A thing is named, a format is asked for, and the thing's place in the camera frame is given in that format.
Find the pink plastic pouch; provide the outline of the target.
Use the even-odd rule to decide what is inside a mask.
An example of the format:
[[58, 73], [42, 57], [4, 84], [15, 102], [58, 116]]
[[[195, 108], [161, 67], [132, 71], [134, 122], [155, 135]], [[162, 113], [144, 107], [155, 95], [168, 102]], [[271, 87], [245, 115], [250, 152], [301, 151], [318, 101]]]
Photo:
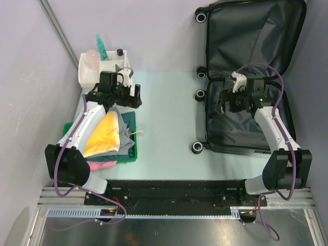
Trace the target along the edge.
[[87, 58], [89, 59], [89, 63], [92, 64], [95, 68], [99, 68], [100, 63], [100, 53], [96, 50], [88, 50]]

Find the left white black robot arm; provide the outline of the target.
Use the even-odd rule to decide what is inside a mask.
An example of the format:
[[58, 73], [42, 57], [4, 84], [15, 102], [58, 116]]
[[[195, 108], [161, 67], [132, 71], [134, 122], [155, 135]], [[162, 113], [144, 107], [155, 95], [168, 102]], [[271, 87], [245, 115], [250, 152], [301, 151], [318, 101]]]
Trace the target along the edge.
[[99, 82], [83, 95], [84, 107], [69, 131], [57, 144], [47, 145], [45, 157], [54, 186], [65, 182], [95, 193], [103, 205], [113, 200], [108, 182], [93, 174], [87, 158], [104, 155], [127, 156], [134, 147], [133, 132], [118, 106], [141, 106], [140, 85], [133, 84], [133, 70], [101, 71]]

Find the small black capped bottle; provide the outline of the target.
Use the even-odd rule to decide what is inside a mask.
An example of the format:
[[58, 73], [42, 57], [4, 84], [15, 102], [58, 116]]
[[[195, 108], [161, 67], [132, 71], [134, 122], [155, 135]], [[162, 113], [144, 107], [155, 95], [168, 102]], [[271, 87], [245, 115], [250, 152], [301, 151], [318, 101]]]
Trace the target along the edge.
[[123, 56], [124, 55], [124, 51], [123, 51], [123, 49], [117, 49], [117, 55], [118, 56]]

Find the teal toothpaste tube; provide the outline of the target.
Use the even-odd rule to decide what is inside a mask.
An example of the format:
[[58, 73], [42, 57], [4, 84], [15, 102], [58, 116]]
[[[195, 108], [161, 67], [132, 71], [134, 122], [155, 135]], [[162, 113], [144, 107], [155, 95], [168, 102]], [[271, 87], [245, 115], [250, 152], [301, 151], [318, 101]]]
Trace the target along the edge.
[[105, 45], [104, 45], [102, 39], [100, 38], [99, 34], [96, 34], [96, 41], [97, 41], [97, 47], [98, 47], [98, 51], [100, 53], [101, 61], [109, 60]]

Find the pink cloth garment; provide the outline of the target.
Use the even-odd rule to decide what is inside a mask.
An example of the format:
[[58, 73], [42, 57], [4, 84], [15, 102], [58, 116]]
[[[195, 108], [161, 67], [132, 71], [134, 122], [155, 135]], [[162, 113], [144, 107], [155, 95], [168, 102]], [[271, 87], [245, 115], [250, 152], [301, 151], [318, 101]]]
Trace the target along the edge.
[[87, 161], [88, 165], [90, 166], [91, 171], [99, 171], [108, 169], [114, 165], [116, 165], [117, 161]]

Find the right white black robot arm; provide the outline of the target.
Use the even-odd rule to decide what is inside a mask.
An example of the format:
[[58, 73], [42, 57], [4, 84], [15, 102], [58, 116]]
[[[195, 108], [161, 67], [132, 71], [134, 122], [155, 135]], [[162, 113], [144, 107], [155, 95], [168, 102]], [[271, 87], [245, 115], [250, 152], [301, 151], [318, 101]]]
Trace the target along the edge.
[[278, 107], [265, 95], [263, 80], [246, 78], [236, 72], [231, 79], [233, 87], [221, 92], [222, 110], [250, 113], [264, 133], [271, 152], [261, 175], [246, 179], [245, 188], [237, 191], [236, 199], [248, 206], [257, 194], [281, 194], [281, 190], [288, 190], [288, 196], [283, 199], [290, 200], [295, 190], [306, 185], [312, 154], [303, 150], [289, 134]]

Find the green plastic tray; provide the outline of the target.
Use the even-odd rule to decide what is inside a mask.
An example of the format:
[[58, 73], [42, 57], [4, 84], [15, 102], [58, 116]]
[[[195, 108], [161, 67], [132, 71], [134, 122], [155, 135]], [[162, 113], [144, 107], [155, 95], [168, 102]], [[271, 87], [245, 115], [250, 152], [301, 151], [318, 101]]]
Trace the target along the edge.
[[80, 113], [77, 121], [59, 140], [59, 145], [75, 146], [87, 162], [130, 162], [135, 160], [135, 113], [121, 114], [117, 107], [106, 115], [102, 111]]

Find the space astronaut hardshell suitcase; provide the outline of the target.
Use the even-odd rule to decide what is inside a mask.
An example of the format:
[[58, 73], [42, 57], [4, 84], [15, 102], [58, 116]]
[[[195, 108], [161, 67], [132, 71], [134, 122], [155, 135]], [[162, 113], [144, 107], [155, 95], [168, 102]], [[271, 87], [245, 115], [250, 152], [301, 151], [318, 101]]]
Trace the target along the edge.
[[220, 93], [230, 89], [233, 72], [265, 82], [265, 95], [278, 103], [280, 117], [296, 137], [286, 92], [277, 78], [287, 70], [305, 20], [305, 1], [217, 1], [195, 10], [196, 22], [207, 25], [206, 65], [198, 78], [207, 78], [206, 90], [196, 99], [205, 103], [205, 141], [192, 145], [195, 152], [268, 154], [269, 145], [251, 115], [224, 113]]

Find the white drawer organizer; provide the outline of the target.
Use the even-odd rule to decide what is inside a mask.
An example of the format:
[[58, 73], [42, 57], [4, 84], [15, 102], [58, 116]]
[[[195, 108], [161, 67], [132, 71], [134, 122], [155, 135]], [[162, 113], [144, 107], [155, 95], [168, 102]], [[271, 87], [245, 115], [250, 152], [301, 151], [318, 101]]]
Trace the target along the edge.
[[[132, 68], [128, 59], [126, 50], [123, 56], [118, 56], [116, 51], [108, 51], [109, 60], [101, 61], [99, 68], [95, 68], [89, 63], [87, 53], [82, 53], [78, 63], [78, 82], [84, 89], [91, 89], [99, 82], [101, 72], [118, 72], [122, 68]], [[134, 88], [133, 78], [131, 78], [132, 86]]]

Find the grey blue garment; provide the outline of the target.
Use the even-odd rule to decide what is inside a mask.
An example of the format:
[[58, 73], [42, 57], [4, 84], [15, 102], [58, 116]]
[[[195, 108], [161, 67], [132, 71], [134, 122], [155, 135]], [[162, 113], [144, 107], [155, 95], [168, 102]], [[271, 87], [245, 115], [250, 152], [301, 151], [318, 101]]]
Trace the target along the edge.
[[110, 109], [110, 112], [111, 111], [116, 112], [118, 115], [120, 146], [118, 151], [110, 151], [108, 152], [108, 155], [128, 155], [129, 149], [135, 144], [129, 136], [129, 130], [133, 131], [136, 128], [135, 112], [131, 111], [121, 114], [117, 107], [112, 107]]

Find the teal green garment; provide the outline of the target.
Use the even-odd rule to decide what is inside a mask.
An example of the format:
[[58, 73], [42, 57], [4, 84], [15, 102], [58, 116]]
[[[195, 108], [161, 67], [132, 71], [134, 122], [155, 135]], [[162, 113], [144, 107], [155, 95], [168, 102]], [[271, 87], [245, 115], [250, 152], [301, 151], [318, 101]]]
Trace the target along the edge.
[[117, 161], [118, 163], [134, 162], [137, 159], [137, 140], [136, 136], [131, 133], [136, 130], [135, 112], [121, 114], [125, 124], [124, 133], [120, 134], [121, 143], [118, 151], [108, 151], [87, 157], [88, 161]]

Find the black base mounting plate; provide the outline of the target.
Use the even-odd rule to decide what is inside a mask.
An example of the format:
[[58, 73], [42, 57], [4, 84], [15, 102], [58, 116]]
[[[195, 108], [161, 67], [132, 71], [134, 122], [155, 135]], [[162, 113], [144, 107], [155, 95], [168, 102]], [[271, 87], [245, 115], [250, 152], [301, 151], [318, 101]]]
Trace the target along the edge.
[[104, 196], [136, 216], [218, 216], [268, 204], [247, 194], [242, 180], [110, 180]]

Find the yellow cloth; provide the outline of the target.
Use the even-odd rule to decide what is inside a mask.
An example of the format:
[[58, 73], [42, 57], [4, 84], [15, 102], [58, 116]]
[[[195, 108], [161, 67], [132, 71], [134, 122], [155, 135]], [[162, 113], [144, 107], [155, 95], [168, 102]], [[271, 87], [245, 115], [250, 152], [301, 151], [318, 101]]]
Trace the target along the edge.
[[109, 151], [118, 151], [120, 147], [118, 114], [108, 112], [97, 124], [92, 132], [83, 156], [90, 157]]

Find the aluminium frame rail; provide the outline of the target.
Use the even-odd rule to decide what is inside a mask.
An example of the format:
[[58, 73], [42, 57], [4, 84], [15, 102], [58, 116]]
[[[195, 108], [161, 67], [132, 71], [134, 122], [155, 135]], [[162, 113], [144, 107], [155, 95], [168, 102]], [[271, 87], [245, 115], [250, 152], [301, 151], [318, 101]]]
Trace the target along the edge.
[[[258, 199], [257, 195], [247, 195], [236, 189], [220, 191], [210, 188], [113, 188], [106, 191], [103, 196], [119, 202], [125, 207], [138, 201], [190, 202], [191, 204], [205, 202], [220, 207], [251, 207], [255, 205], [255, 200]], [[316, 207], [316, 202], [309, 188], [297, 190], [288, 201], [283, 200], [276, 193], [265, 195], [260, 200], [266, 209], [312, 209]], [[110, 206], [111, 203], [80, 189], [75, 189], [66, 197], [61, 198], [56, 194], [54, 188], [46, 187], [42, 189], [37, 205], [41, 207], [100, 207]]]

